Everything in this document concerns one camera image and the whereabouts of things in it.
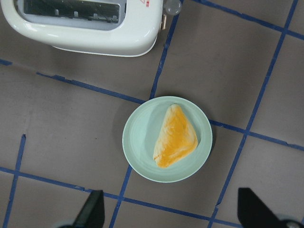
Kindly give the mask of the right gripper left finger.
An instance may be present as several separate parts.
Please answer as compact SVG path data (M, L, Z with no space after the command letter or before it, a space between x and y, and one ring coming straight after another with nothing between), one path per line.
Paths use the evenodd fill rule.
M94 190L72 224L73 228L102 228L105 223L104 192Z

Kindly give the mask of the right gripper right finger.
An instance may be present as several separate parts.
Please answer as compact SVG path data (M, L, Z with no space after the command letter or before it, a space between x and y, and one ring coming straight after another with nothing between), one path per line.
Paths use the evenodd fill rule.
M285 227L250 188L238 189L237 217L244 228Z

